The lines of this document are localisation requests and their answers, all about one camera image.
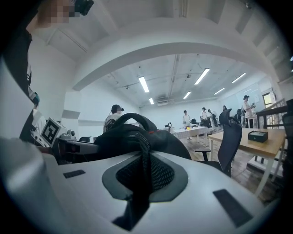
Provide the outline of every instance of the floor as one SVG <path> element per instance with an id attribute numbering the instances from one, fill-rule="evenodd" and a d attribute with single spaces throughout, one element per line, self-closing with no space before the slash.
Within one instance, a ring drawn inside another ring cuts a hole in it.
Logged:
<path id="1" fill-rule="evenodd" d="M 200 143 L 204 145 L 204 137 L 199 137 Z M 202 153 L 196 153 L 193 149 L 193 142 L 196 142 L 196 137 L 193 137 L 192 140 L 180 139 L 180 141 L 188 149 L 192 160 L 203 160 Z M 217 153 L 221 143 L 214 141 L 214 152 L 213 152 L 213 161 L 218 161 Z M 242 150 L 238 150 L 235 159 L 232 162 L 232 179 L 236 180 L 243 187 L 247 188 L 249 191 L 254 193 L 261 181 L 262 173 L 257 172 L 251 168 L 247 168 L 247 162 L 253 158 L 252 154 L 246 153 Z M 277 185 L 271 183 L 271 180 L 268 179 L 263 191 L 261 192 L 259 199 L 262 202 L 267 202 L 275 197 Z"/>

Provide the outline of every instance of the black cap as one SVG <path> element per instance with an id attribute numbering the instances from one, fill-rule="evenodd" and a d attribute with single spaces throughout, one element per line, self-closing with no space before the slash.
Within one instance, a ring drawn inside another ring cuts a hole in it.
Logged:
<path id="1" fill-rule="evenodd" d="M 116 112 L 118 112 L 118 111 L 124 111 L 124 109 L 123 108 L 121 108 L 121 106 L 119 106 L 118 104 L 115 104 L 115 105 L 113 105 L 112 106 L 112 108 L 111 108 L 111 112 L 112 112 L 112 114 L 113 113 L 116 113 Z"/>

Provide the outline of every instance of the black backpack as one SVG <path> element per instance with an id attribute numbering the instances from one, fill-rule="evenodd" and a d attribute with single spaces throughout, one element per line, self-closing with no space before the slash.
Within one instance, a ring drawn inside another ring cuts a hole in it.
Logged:
<path id="1" fill-rule="evenodd" d="M 124 124 L 129 119 L 135 119 L 143 128 Z M 166 130 L 158 130 L 149 119 L 135 113 L 121 116 L 110 130 L 96 138 L 94 144 L 99 146 L 99 152 L 90 160 L 112 158 L 133 151 L 148 154 L 151 150 L 191 160 L 188 150 L 181 141 Z"/>

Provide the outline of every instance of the black box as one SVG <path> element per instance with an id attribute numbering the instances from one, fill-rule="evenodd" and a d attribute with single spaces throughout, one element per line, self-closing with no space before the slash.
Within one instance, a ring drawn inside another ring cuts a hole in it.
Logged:
<path id="1" fill-rule="evenodd" d="M 265 142 L 268 138 L 267 132 L 252 131 L 248 133 L 248 140 Z"/>

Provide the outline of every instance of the fluorescent light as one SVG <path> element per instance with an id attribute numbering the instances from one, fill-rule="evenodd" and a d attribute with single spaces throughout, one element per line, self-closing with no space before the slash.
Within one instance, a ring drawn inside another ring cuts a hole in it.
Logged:
<path id="1" fill-rule="evenodd" d="M 220 89 L 217 93 L 221 92 L 222 90 L 224 90 L 225 88 Z M 217 93 L 214 93 L 214 95 L 216 95 Z"/>
<path id="2" fill-rule="evenodd" d="M 190 93 L 191 92 L 188 92 L 183 99 L 187 98 Z"/>
<path id="3" fill-rule="evenodd" d="M 139 81 L 140 81 L 140 83 L 141 83 L 141 86 L 142 86 L 143 89 L 145 90 L 145 92 L 148 93 L 149 90 L 148 90 L 148 87 L 147 87 L 147 83 L 146 83 L 145 78 L 144 78 L 144 77 L 140 77 L 140 78 L 138 78 L 138 79 L 139 79 Z"/>
<path id="4" fill-rule="evenodd" d="M 205 75 L 209 72 L 209 68 L 206 68 L 203 73 L 201 74 L 201 76 L 198 78 L 198 80 L 195 82 L 195 85 L 198 85 L 200 83 L 200 81 L 205 77 Z"/>
<path id="5" fill-rule="evenodd" d="M 239 76 L 236 80 L 232 81 L 232 83 L 238 81 L 242 76 L 244 76 L 246 73 L 243 73 L 241 76 Z"/>

